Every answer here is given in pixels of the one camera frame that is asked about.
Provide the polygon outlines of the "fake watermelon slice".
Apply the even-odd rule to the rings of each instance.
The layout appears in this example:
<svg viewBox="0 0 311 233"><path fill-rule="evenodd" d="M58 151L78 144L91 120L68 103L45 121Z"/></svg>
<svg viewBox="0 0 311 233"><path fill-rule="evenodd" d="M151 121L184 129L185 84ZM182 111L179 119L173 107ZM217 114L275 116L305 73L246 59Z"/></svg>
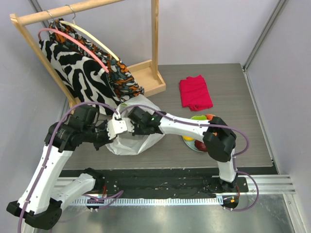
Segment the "fake watermelon slice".
<svg viewBox="0 0 311 233"><path fill-rule="evenodd" d="M215 115L212 115L212 114L206 115L207 120L212 120L214 117L215 117Z"/></svg>

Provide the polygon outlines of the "white plastic bag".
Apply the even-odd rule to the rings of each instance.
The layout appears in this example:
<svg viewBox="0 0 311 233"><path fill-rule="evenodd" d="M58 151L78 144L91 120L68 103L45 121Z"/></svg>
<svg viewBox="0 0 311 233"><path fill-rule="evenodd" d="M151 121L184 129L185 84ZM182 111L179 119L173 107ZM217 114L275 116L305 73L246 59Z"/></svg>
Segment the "white plastic bag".
<svg viewBox="0 0 311 233"><path fill-rule="evenodd" d="M133 97L121 104L118 105L116 110L121 113L123 109L128 106L141 104L151 107L155 110L160 110L158 106L152 103L143 95L138 95ZM121 113L122 117L126 117L130 112L130 109L125 110ZM163 134L151 134L151 135L135 135L133 136L131 133L124 133L116 137L116 139L105 146L107 149L115 154L115 155L138 155L150 147L154 146L158 141L160 141L164 137Z"/></svg>

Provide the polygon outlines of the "yellow fake orange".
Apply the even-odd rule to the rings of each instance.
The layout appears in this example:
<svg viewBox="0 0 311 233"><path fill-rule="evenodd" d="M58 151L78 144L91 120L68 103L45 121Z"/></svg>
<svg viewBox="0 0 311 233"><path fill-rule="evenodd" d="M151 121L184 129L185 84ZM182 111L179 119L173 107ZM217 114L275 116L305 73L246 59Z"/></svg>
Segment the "yellow fake orange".
<svg viewBox="0 0 311 233"><path fill-rule="evenodd" d="M183 139L185 141L193 141L194 140L194 138L191 138L191 137L188 137L188 136L183 136Z"/></svg>

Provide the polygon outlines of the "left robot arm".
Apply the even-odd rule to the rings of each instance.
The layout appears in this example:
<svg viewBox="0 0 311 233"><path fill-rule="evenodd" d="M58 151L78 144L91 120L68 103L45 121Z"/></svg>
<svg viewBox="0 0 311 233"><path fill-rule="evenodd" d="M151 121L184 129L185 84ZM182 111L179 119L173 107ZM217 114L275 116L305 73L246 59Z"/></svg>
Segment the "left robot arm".
<svg viewBox="0 0 311 233"><path fill-rule="evenodd" d="M40 162L22 196L8 203L7 212L18 217L17 231L22 225L50 230L62 212L79 196L91 191L100 193L104 187L103 176L92 168L85 169L74 181L58 192L54 186L75 149L84 142L92 143L98 150L117 136L115 128L122 124L115 111L112 119L98 123L98 109L90 103L78 104L51 125L44 140Z"/></svg>

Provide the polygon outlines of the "green fake fruit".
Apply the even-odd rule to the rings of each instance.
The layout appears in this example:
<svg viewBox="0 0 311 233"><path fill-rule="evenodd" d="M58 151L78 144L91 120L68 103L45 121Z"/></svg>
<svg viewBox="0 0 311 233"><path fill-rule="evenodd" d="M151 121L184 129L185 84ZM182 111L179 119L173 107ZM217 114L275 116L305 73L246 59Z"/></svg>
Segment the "green fake fruit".
<svg viewBox="0 0 311 233"><path fill-rule="evenodd" d="M193 120L207 120L207 117L205 115L199 115L199 116L192 116L191 119L193 119Z"/></svg>

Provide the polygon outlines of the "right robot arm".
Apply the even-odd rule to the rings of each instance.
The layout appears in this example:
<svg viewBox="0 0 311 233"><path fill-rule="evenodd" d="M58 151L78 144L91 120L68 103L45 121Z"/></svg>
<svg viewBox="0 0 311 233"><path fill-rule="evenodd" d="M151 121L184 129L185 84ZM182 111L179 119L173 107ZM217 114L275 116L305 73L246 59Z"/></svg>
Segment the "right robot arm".
<svg viewBox="0 0 311 233"><path fill-rule="evenodd" d="M208 155L217 161L219 179L208 185L211 191L232 191L237 187L237 172L233 165L236 135L219 118L193 120L154 111L152 114L141 107L134 107L127 117L134 125L133 135L175 134L202 142Z"/></svg>

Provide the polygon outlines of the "dark red fake apple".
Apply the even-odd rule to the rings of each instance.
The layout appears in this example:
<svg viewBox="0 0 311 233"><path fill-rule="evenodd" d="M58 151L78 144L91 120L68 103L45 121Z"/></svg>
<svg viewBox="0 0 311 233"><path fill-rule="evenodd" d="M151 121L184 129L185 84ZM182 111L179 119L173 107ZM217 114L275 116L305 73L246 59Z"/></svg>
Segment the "dark red fake apple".
<svg viewBox="0 0 311 233"><path fill-rule="evenodd" d="M202 152L207 152L206 145L203 142L199 140L195 140L194 145L197 150L202 151Z"/></svg>

